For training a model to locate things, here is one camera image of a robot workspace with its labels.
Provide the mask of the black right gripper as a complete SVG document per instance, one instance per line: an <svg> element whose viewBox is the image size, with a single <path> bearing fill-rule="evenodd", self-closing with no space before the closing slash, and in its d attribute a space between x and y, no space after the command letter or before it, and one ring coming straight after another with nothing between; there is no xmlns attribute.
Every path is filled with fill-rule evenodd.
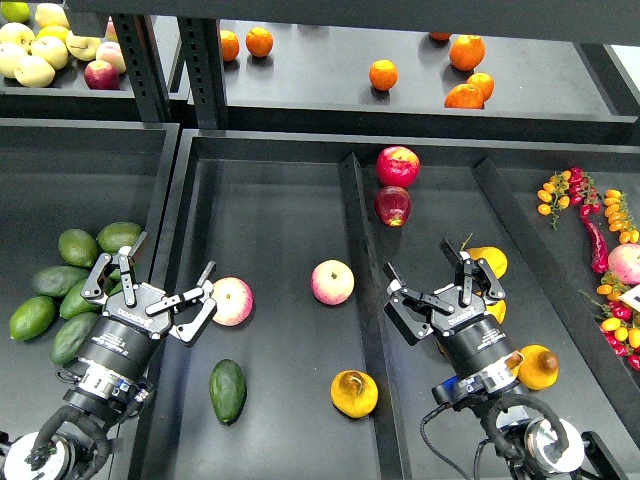
<svg viewBox="0 0 640 480"><path fill-rule="evenodd" d="M505 299L505 291L489 262L455 250L443 239L439 248L454 267L454 285L433 294L407 286L391 262L383 271L389 280L384 306L387 317L409 345L433 330L444 355L460 380L480 377L488 384L511 384L518 354L501 324L486 305Z"/></svg>

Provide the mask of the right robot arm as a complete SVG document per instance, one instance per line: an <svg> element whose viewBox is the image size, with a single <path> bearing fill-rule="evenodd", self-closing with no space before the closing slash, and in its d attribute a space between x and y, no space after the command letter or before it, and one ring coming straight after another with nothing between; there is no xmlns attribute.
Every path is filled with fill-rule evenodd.
<svg viewBox="0 0 640 480"><path fill-rule="evenodd" d="M434 336L455 373L433 387L436 406L419 430L446 410L469 409L485 433L476 451L492 445L514 479L625 478L596 433L579 432L520 381L525 364L547 367L552 355L514 347L490 312L505 292L489 261L457 251L446 240L440 249L454 280L431 293L411 288L392 264L384 267L388 318L410 345Z"/></svg>

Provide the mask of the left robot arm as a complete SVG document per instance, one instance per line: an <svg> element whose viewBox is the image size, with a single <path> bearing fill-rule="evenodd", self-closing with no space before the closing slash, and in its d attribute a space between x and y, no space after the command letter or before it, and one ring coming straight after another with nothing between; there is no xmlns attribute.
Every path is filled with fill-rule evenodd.
<svg viewBox="0 0 640 480"><path fill-rule="evenodd" d="M209 262L195 287L170 295L135 279L147 235L98 257L82 298L101 314L79 348L84 370L69 372L64 405L39 431L1 442L4 479L91 479L114 449L112 427L137 417L151 402L146 373L167 336L192 346L217 311Z"/></svg>

